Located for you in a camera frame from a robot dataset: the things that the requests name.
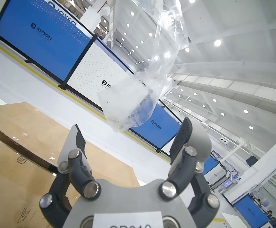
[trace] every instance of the yellow floor line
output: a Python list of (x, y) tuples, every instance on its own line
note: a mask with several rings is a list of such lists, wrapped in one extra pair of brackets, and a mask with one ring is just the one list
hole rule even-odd
[(214, 222), (225, 222), (224, 219), (220, 219), (220, 218), (214, 218), (212, 221), (214, 221)]
[[(84, 106), (85, 108), (89, 109), (90, 111), (92, 111), (93, 113), (95, 113), (96, 115), (98, 115), (99, 117), (101, 117), (102, 119), (106, 120), (106, 118), (103, 115), (99, 114), (98, 112), (96, 112), (95, 110), (93, 110), (91, 107), (89, 107), (87, 104), (85, 104), (82, 101), (80, 101), (79, 99), (75, 98), (70, 93), (68, 93), (68, 92), (64, 91), (63, 89), (59, 88), (52, 81), (50, 81), (49, 79), (47, 79), (46, 77), (44, 77), (43, 75), (41, 75), (40, 73), (38, 73), (37, 71), (35, 71), (34, 69), (32, 69), (29, 65), (27, 65), (26, 63), (24, 63), (23, 61), (21, 61), (20, 59), (18, 59), (17, 57), (15, 57), (13, 54), (11, 54), (10, 52), (8, 52), (6, 49), (4, 49), (3, 47), (0, 47), (0, 49), (3, 52), (5, 52), (6, 54), (8, 54), (10, 57), (12, 57), (13, 59), (15, 59), (17, 62), (19, 62), (20, 64), (22, 64), (24, 67), (28, 68), (31, 72), (33, 72), (34, 74), (36, 74), (37, 76), (39, 76), (41, 79), (43, 79), (44, 81), (46, 81), (47, 83), (49, 83), (50, 85), (52, 85), (53, 87), (55, 87), (56, 89), (58, 89), (59, 91), (63, 92), (64, 94), (66, 94), (67, 96), (69, 96), (70, 98), (72, 98), (73, 100), (75, 100), (76, 102), (78, 102), (79, 104), (81, 104), (82, 106)], [(136, 140), (137, 142), (139, 142), (140, 144), (142, 144), (143, 146), (145, 146), (146, 148), (148, 148), (149, 150), (151, 150), (154, 153), (156, 153), (158, 156), (160, 156), (163, 159), (165, 159), (165, 160), (167, 160), (167, 161), (170, 162), (170, 160), (167, 159), (165, 156), (157, 153), (154, 149), (150, 148), (148, 145), (146, 145), (145, 143), (143, 143), (142, 141), (140, 141), (139, 139), (137, 139), (133, 135), (129, 134), (126, 131), (124, 131), (124, 133), (126, 135), (128, 135), (129, 137), (133, 138), (134, 140)]]

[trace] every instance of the cardboard box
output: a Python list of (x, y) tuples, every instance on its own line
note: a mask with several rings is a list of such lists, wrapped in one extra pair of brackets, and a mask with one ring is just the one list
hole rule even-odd
[[(40, 212), (39, 200), (55, 178), (50, 171), (57, 170), (68, 133), (69, 129), (28, 103), (0, 106), (0, 227), (49, 225)], [(88, 141), (85, 151), (95, 179), (139, 186), (130, 166)], [(73, 206), (79, 193), (70, 185), (67, 197)]]

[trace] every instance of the label sticker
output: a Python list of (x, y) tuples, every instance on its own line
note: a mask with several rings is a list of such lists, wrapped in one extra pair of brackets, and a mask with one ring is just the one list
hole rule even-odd
[(163, 228), (160, 211), (122, 214), (95, 214), (93, 228)]

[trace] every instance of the clear plastic bag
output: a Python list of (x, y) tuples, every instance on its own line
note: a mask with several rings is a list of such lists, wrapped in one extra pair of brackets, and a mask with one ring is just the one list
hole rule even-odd
[(152, 115), (179, 50), (189, 41), (179, 0), (132, 0), (157, 23), (149, 67), (98, 93), (104, 115), (115, 130), (145, 123)]

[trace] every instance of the blue banner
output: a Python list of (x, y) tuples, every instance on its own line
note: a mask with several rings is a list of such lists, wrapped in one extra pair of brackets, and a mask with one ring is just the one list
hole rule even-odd
[(180, 124), (157, 104), (149, 120), (139, 127), (133, 127), (132, 130), (161, 148), (178, 132), (179, 128)]
[(11, 0), (0, 36), (61, 80), (90, 41), (44, 0)]
[(204, 163), (204, 170), (203, 170), (202, 174), (205, 175), (210, 170), (215, 168), (217, 165), (218, 165), (218, 162), (210, 155)]
[(248, 195), (235, 203), (234, 206), (252, 228), (262, 227), (269, 220)]

